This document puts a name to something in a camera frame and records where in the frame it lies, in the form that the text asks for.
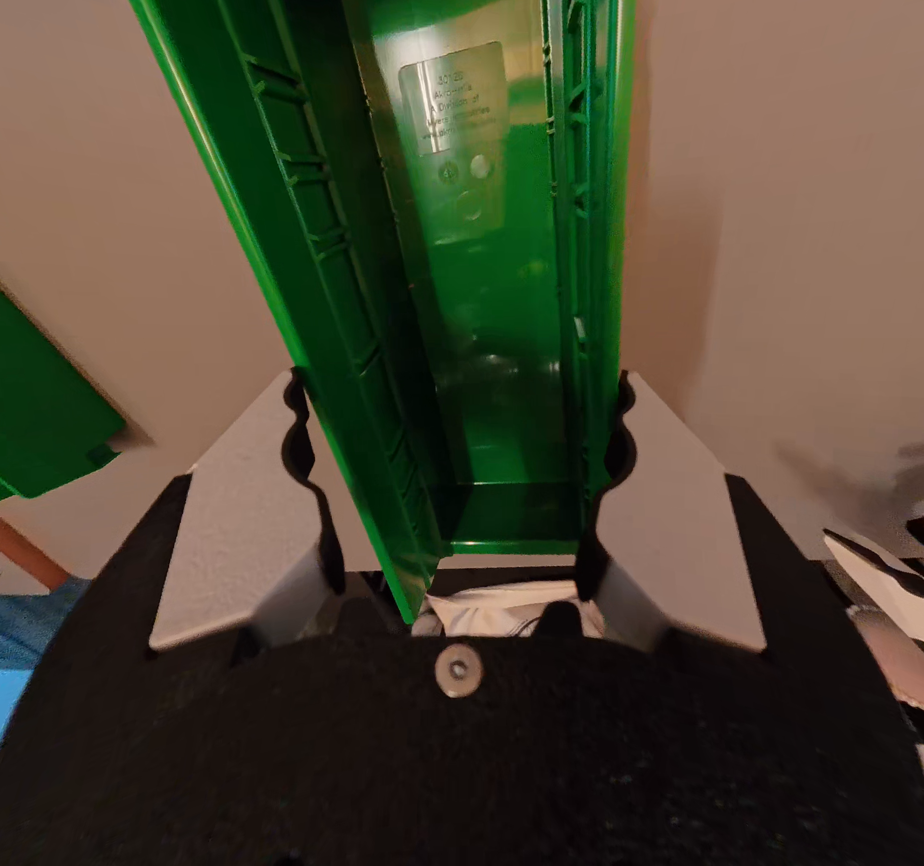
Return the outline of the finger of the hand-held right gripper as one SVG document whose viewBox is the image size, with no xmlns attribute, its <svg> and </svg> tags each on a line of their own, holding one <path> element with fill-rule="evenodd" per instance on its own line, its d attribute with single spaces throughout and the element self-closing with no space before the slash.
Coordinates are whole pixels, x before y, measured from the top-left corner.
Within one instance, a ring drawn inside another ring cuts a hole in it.
<svg viewBox="0 0 924 866">
<path fill-rule="evenodd" d="M 861 537 L 825 528 L 823 541 L 838 566 L 890 616 L 922 616 L 921 573 Z"/>
</svg>

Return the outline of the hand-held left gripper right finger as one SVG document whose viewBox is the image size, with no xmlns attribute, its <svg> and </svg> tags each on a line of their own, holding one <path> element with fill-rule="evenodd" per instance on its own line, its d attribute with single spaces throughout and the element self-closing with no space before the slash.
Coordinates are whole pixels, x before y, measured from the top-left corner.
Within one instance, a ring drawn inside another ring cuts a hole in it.
<svg viewBox="0 0 924 866">
<path fill-rule="evenodd" d="M 575 563 L 579 598 L 605 636 L 651 652 L 676 629 L 726 646 L 766 648 L 725 471 L 638 373 L 619 383 Z"/>
</svg>

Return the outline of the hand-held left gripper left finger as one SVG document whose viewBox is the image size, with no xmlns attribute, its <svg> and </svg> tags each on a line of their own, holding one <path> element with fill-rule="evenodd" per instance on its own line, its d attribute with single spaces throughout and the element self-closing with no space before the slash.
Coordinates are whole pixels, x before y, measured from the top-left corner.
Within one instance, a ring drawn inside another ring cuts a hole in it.
<svg viewBox="0 0 924 866">
<path fill-rule="evenodd" d="M 191 470 L 149 646 L 164 652 L 248 628 L 261 644 L 292 643 L 345 566 L 295 370 L 278 376 Z"/>
</svg>

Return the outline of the green plastic bin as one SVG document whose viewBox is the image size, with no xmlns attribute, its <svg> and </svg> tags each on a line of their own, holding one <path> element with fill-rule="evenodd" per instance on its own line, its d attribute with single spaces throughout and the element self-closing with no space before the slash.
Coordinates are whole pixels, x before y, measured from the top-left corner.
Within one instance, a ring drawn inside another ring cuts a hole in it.
<svg viewBox="0 0 924 866">
<path fill-rule="evenodd" d="M 32 499 L 108 465 L 122 416 L 1 294 L 1 498 Z"/>
<path fill-rule="evenodd" d="M 404 622 L 610 483 L 636 0 L 129 0 Z"/>
</svg>

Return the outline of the white patterned clothing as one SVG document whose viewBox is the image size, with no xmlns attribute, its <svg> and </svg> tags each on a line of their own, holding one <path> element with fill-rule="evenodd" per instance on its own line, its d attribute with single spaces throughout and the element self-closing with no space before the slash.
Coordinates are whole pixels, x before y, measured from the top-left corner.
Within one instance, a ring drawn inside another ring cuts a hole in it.
<svg viewBox="0 0 924 866">
<path fill-rule="evenodd" d="M 577 608 L 583 634 L 605 635 L 605 622 L 593 602 L 578 597 L 572 581 L 533 581 L 470 588 L 447 597 L 427 595 L 411 627 L 415 637 L 528 637 L 545 609 L 562 602 Z"/>
</svg>

